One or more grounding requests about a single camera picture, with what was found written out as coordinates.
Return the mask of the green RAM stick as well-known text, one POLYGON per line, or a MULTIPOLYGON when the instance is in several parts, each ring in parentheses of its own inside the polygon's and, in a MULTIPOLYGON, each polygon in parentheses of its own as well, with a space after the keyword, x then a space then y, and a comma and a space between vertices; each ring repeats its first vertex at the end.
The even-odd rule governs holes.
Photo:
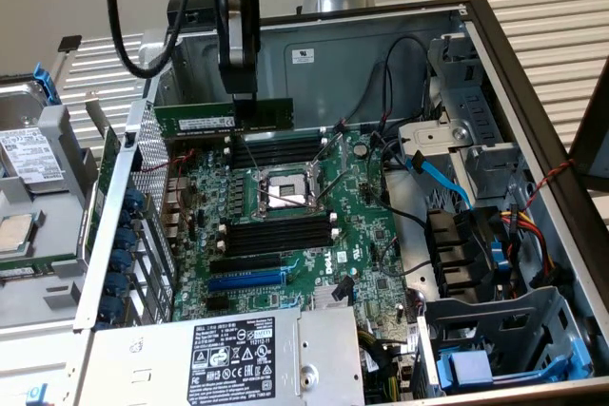
POLYGON ((22 260, 0 261, 0 280, 21 280, 58 275, 64 264, 76 262, 75 256, 51 256, 22 260))
POLYGON ((156 120, 166 140, 251 132, 290 130, 294 127, 292 98, 156 106, 156 120))

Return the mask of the RAM slot white latches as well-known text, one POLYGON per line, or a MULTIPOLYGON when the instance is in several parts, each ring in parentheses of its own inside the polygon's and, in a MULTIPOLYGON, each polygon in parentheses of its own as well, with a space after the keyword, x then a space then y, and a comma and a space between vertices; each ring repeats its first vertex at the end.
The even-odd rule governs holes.
POLYGON ((216 242, 221 252, 275 252, 324 247, 333 244, 331 231, 318 229, 313 231, 252 232, 231 233, 223 240, 216 242))
POLYGON ((223 235, 229 233, 247 233, 247 232, 274 232, 280 230, 287 231, 330 231, 336 226, 338 215, 335 212, 326 214, 318 214, 306 217, 294 217, 284 219, 272 219, 263 222, 244 222, 244 223, 220 223, 218 232, 223 235))
POLYGON ((288 148, 251 148, 256 161, 299 162, 312 159, 318 152, 317 146, 288 147, 288 148))
POLYGON ((268 133, 230 135, 229 138, 234 145, 238 144, 239 142, 246 142, 249 145, 318 145, 322 139, 322 136, 320 134, 275 135, 268 133))

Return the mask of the thin metal locking lever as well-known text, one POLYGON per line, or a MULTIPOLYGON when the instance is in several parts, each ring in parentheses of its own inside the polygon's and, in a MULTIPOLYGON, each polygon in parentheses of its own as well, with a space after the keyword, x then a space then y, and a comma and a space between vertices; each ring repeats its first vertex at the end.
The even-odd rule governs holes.
POLYGON ((305 209, 308 209, 311 211, 322 211, 325 209, 325 206, 322 203, 316 203, 316 202, 314 202, 314 203, 302 202, 301 203, 301 202, 290 200, 289 198, 286 198, 286 197, 282 197, 280 195, 271 194, 270 192, 262 190, 262 189, 259 189, 258 193, 267 195, 270 199, 283 201, 285 203, 291 203, 294 206, 302 207, 302 208, 305 208, 305 209))
POLYGON ((242 144, 243 144, 243 146, 244 146, 244 148, 246 150, 247 156, 248 156, 249 160, 251 161, 251 164, 248 167, 250 169, 253 168, 256 171, 256 173, 258 174, 258 176, 260 176, 260 174, 261 174, 261 168, 258 166, 258 164, 257 164, 257 162, 256 162, 256 160, 255 160, 255 158, 254 158, 254 156, 253 156, 253 154, 251 152, 251 149, 249 147, 249 144, 248 144, 248 142, 246 140, 246 136, 245 135, 241 135, 241 141, 242 141, 242 144))

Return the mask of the silver socket cover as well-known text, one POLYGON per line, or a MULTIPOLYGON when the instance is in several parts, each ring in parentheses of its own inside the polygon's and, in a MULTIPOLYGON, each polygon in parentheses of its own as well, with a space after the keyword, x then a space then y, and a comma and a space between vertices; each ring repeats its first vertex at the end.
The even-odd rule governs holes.
POLYGON ((347 173, 347 150, 342 132, 335 134, 331 139, 323 138, 322 149, 314 156, 314 158, 306 164, 307 177, 311 181, 310 191, 313 202, 318 204, 330 191, 338 184, 340 179, 347 173), (337 176, 327 185, 323 186, 324 178, 322 177, 322 161, 334 149, 340 152, 340 167, 337 171, 337 176))

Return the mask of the silver rear port block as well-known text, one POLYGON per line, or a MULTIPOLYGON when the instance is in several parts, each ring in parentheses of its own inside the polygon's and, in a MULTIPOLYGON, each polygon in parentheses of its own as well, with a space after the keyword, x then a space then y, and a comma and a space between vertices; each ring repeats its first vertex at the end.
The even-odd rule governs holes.
POLYGON ((162 206, 162 223, 169 242, 177 242, 180 234, 188 231, 191 216, 191 179, 170 178, 162 206))

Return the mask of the grey metal drive cage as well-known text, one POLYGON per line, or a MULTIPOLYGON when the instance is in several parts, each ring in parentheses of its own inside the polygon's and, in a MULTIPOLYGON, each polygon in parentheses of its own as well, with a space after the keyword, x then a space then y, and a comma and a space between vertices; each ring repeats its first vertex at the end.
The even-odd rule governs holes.
POLYGON ((469 36, 445 34, 430 42, 427 56, 435 72, 430 98, 440 114, 399 128, 403 155, 421 153, 471 203, 498 203, 508 196, 521 151, 495 121, 494 89, 477 50, 469 36))

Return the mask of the long black expansion slot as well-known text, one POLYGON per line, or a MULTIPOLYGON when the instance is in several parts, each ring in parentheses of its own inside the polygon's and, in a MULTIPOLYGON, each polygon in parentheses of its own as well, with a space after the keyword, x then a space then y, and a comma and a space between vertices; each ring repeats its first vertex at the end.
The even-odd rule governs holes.
POLYGON ((253 257, 227 258, 211 261, 208 271, 211 274, 250 272, 255 270, 280 268, 282 259, 279 254, 253 257))

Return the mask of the silver hard disk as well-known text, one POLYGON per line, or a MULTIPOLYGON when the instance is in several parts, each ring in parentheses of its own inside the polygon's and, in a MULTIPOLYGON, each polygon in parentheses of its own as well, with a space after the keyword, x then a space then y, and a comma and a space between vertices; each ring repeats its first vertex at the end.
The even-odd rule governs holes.
POLYGON ((36 195, 66 189, 62 167, 37 124, 52 101, 30 76, 0 78, 0 166, 36 195))

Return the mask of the black plastic shroud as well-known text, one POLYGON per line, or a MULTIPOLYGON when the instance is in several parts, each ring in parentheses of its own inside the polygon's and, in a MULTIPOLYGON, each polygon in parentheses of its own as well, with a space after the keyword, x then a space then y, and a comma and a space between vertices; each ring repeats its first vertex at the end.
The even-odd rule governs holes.
POLYGON ((425 239, 441 298, 467 303, 494 299, 488 244, 469 211, 454 214, 430 209, 425 239))

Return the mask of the silver power supply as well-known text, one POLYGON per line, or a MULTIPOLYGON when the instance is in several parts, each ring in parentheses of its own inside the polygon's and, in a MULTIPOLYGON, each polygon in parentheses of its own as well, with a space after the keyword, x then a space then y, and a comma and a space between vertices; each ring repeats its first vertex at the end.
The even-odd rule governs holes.
POLYGON ((364 406, 350 308, 297 308, 94 336, 79 406, 364 406))

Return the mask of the dark panel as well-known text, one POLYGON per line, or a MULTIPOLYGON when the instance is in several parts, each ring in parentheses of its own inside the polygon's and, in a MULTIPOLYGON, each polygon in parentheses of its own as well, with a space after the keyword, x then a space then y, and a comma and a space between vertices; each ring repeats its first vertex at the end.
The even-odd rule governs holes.
POLYGON ((586 188, 609 193, 609 56, 570 146, 569 158, 586 188))

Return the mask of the grey disk bay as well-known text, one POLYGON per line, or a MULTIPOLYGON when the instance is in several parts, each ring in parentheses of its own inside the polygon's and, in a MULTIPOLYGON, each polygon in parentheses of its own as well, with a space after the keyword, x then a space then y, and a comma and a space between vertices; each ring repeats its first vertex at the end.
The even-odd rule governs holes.
POLYGON ((428 302, 418 321, 419 339, 410 388, 416 399, 448 395, 441 389, 437 362, 444 354, 484 351, 492 373, 532 371, 572 353, 594 364, 566 299, 542 287, 517 299, 466 303, 428 302))

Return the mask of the blue disk carrier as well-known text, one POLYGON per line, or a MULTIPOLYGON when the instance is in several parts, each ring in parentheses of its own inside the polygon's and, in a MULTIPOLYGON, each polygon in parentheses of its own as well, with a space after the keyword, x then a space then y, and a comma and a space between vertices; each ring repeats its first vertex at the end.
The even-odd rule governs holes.
POLYGON ((591 365, 584 364, 575 353, 558 356, 537 370, 495 376, 484 351, 455 352, 441 356, 437 371, 441 389, 448 395, 580 380, 592 375, 591 365))

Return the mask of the small blue plastic part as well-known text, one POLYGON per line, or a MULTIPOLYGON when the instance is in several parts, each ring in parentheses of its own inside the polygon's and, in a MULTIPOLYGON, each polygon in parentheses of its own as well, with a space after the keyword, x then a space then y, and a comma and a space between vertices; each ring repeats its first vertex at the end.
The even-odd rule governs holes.
POLYGON ((46 402, 46 393, 48 384, 40 383, 29 388, 26 394, 26 406, 48 406, 46 402))

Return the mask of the blue disk bracket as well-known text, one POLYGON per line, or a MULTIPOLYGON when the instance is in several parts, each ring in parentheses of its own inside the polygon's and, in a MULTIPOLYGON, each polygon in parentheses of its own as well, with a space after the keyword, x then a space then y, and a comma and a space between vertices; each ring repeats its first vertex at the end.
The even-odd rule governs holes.
POLYGON ((57 92, 56 86, 48 71, 42 68, 41 63, 38 63, 32 73, 34 81, 43 89, 50 106, 61 104, 61 99, 57 92))

